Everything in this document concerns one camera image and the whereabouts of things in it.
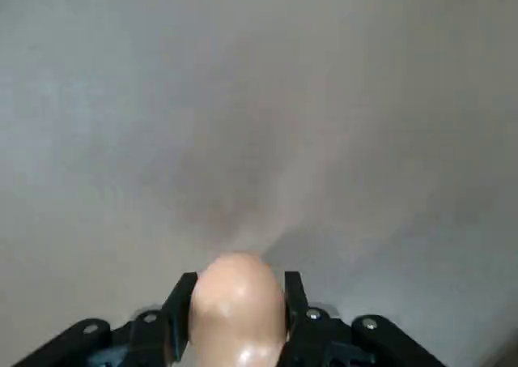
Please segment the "gray wall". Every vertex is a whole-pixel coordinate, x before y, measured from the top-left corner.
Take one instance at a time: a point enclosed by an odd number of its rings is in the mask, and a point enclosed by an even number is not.
[[[256,250],[451,366],[518,328],[516,0],[0,0],[0,364]]]

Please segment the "metal screw head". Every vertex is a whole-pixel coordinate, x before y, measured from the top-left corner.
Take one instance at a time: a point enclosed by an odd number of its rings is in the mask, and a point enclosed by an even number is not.
[[[370,331],[374,331],[378,327],[378,323],[369,317],[365,317],[362,320],[362,324]]]
[[[310,308],[306,312],[306,316],[308,316],[311,320],[318,320],[321,317],[321,312],[317,309]]]
[[[152,323],[154,320],[156,320],[156,314],[153,314],[153,313],[149,313],[147,314],[144,319],[143,319],[145,322],[147,322],[148,324]]]
[[[97,324],[90,324],[89,326],[87,326],[86,328],[83,329],[83,333],[85,335],[89,335],[91,333],[94,333],[98,329],[99,329],[99,327],[97,326]]]

